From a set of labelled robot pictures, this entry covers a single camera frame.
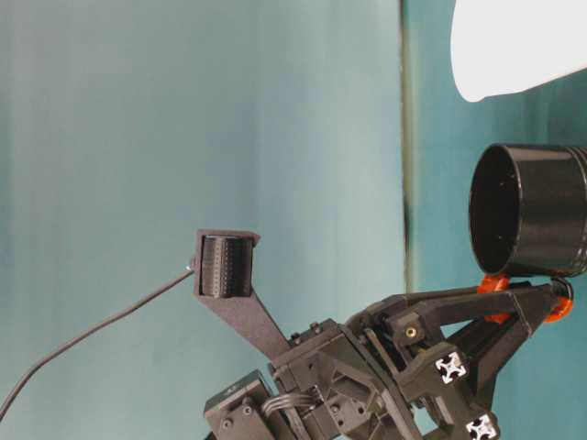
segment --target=orange clip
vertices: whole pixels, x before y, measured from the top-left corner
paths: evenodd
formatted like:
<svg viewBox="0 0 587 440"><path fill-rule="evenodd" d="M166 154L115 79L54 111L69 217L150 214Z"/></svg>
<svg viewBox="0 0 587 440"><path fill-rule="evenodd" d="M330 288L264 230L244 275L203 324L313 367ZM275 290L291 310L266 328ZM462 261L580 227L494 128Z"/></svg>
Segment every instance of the orange clip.
<svg viewBox="0 0 587 440"><path fill-rule="evenodd" d="M477 288L477 293L491 293L504 291L510 285L510 279L507 275L485 275L481 284ZM503 324L509 319L509 313L492 314L485 316L485 321L490 323Z"/></svg>
<svg viewBox="0 0 587 440"><path fill-rule="evenodd" d="M560 321L562 318L567 316L570 311L572 310L572 299L565 298L564 296L559 297L559 305L557 305L550 315L547 316L547 319L544 320L545 323L556 323Z"/></svg>
<svg viewBox="0 0 587 440"><path fill-rule="evenodd" d="M477 288L477 293L491 293L504 291L510 285L510 279L507 275L485 275L481 284ZM573 302L571 298L559 297L559 304L550 312L545 323L556 323L567 316L572 310ZM485 321L490 323L503 324L510 317L509 313L492 314L485 316Z"/></svg>

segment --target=bolt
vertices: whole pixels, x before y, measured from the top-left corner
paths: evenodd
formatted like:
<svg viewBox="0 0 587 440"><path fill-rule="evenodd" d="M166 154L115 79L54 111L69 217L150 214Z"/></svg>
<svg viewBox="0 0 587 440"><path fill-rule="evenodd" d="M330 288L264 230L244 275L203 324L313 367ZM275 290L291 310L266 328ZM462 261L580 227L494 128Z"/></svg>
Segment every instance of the bolt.
<svg viewBox="0 0 587 440"><path fill-rule="evenodd" d="M322 327L320 326L319 323L311 323L310 324L310 329L312 329L314 331L315 334L319 335L320 333L322 333Z"/></svg>
<svg viewBox="0 0 587 440"><path fill-rule="evenodd" d="M413 328L413 327L407 327L405 329L405 335L407 337L409 337L410 339L416 337L417 334L418 334L418 331L415 328Z"/></svg>

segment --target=white lampshade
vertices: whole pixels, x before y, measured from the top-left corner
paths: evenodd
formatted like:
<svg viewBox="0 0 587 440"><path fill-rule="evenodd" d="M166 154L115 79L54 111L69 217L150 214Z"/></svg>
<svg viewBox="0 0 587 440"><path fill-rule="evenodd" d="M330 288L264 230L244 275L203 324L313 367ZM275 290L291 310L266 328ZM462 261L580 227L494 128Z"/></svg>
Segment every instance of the white lampshade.
<svg viewBox="0 0 587 440"><path fill-rule="evenodd" d="M587 67L587 1L457 0L452 71L463 98L522 92Z"/></svg>

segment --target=blue-green background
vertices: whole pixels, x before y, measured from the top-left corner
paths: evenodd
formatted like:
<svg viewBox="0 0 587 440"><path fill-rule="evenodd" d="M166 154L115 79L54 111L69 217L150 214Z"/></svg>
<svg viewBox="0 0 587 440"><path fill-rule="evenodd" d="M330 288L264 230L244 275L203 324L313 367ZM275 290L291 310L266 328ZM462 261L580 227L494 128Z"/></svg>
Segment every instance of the blue-green background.
<svg viewBox="0 0 587 440"><path fill-rule="evenodd" d="M198 227L262 235L288 335L403 292L400 92L396 1L0 2L0 394ZM264 360L191 289L48 365L0 438L204 438Z"/></svg>
<svg viewBox="0 0 587 440"><path fill-rule="evenodd" d="M493 142L587 145L587 71L469 104L450 69L454 2L403 5L408 278L417 290L472 285L481 277L467 217L477 159ZM575 311L541 327L498 380L495 410L504 439L584 436L587 282L573 285Z"/></svg>

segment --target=black cup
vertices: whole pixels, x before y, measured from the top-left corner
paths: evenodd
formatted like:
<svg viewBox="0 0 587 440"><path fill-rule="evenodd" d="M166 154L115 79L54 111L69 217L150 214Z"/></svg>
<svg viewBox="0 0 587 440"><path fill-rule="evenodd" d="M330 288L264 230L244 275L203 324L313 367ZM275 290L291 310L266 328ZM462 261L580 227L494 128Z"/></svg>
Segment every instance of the black cup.
<svg viewBox="0 0 587 440"><path fill-rule="evenodd" d="M486 273L587 270L587 148L495 144L475 170L471 242Z"/></svg>

